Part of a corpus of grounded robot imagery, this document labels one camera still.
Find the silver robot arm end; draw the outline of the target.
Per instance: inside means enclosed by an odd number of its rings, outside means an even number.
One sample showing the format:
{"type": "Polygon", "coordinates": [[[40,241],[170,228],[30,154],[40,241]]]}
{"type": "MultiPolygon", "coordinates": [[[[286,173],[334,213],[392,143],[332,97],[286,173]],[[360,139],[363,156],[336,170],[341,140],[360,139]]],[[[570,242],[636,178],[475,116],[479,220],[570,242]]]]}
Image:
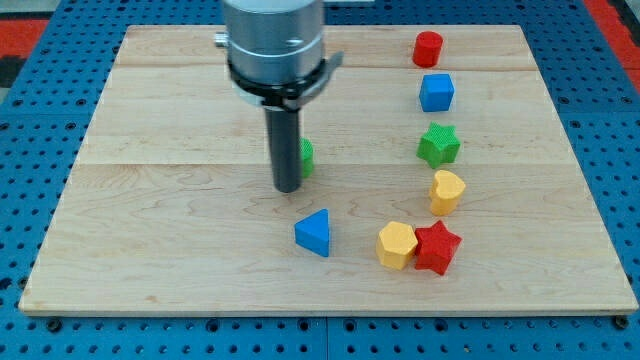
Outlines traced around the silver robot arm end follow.
{"type": "Polygon", "coordinates": [[[223,0],[230,77],[245,98],[269,110],[296,112],[317,97],[342,65],[325,56],[321,0],[223,0]]]}

